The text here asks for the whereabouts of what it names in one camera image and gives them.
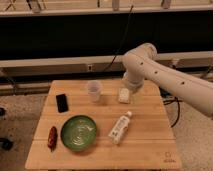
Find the white bottle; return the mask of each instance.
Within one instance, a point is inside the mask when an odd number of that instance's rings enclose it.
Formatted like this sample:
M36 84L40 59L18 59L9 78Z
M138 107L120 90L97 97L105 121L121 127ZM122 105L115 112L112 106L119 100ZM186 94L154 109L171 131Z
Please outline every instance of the white bottle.
M125 115L118 119L115 126L110 131L108 136L114 144L119 144L121 138L128 128L131 116L132 112L128 111Z

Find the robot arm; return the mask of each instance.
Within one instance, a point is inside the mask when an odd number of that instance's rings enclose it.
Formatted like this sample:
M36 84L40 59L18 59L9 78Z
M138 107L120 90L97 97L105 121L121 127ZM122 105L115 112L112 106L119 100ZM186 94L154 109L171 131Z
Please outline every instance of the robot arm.
M206 116L213 117L213 84L156 63L153 60L156 54L155 47L145 43L123 56L125 86L135 91L147 78Z

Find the table top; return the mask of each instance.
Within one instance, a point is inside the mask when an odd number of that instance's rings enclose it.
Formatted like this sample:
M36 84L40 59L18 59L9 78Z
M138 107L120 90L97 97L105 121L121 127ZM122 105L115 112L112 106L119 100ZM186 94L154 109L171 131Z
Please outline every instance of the table top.
M26 169L180 169L181 161L158 87L145 81L130 104L118 102L121 79L101 80L98 103L89 100L86 80L53 81L26 161ZM55 96L65 93L69 111L58 113ZM122 142L114 145L108 133L127 111L133 117ZM74 153L61 142L62 125L70 117L84 114L97 124L98 136L86 151ZM56 126L55 151L47 147L49 130Z

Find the smartphone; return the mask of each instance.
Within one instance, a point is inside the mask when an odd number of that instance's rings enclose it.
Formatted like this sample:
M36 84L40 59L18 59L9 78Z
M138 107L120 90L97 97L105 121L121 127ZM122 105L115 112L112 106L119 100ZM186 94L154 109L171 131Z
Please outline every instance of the smartphone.
M67 97L65 94L56 95L56 102L58 107L58 112L66 112L68 111Z

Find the white cup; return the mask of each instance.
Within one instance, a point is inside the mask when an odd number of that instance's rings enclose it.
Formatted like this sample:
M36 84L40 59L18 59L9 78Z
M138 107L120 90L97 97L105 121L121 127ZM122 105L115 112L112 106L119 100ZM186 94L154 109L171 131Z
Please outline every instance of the white cup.
M97 102L101 96L102 84L98 80L88 81L86 84L87 92L92 102Z

